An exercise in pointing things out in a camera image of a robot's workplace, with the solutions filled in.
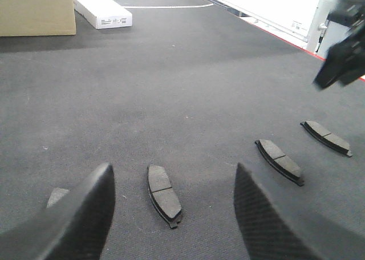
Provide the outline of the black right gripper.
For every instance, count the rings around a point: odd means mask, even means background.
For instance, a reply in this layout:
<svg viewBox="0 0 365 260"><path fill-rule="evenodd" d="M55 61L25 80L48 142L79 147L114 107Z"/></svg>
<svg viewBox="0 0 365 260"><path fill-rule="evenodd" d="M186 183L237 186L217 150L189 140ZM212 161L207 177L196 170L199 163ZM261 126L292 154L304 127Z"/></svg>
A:
<svg viewBox="0 0 365 260"><path fill-rule="evenodd" d="M328 18L348 30L327 51L313 81L320 90L336 82L347 86L364 76L364 0L332 0Z"/></svg>

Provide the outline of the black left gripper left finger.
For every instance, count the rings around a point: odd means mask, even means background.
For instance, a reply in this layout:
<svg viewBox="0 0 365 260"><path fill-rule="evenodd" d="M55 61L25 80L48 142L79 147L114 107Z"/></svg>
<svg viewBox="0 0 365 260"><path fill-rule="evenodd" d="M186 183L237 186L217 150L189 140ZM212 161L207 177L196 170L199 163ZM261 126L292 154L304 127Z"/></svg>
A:
<svg viewBox="0 0 365 260"><path fill-rule="evenodd" d="M1 259L100 259L115 210L110 163L33 218L1 234Z"/></svg>

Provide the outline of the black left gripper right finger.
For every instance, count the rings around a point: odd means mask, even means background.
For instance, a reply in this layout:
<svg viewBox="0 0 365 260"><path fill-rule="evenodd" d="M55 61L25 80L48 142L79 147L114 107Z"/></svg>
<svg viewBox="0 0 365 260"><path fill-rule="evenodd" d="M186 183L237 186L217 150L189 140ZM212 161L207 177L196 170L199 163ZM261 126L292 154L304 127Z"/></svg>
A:
<svg viewBox="0 0 365 260"><path fill-rule="evenodd" d="M238 163L234 211L251 259L364 259L364 235L311 210Z"/></svg>

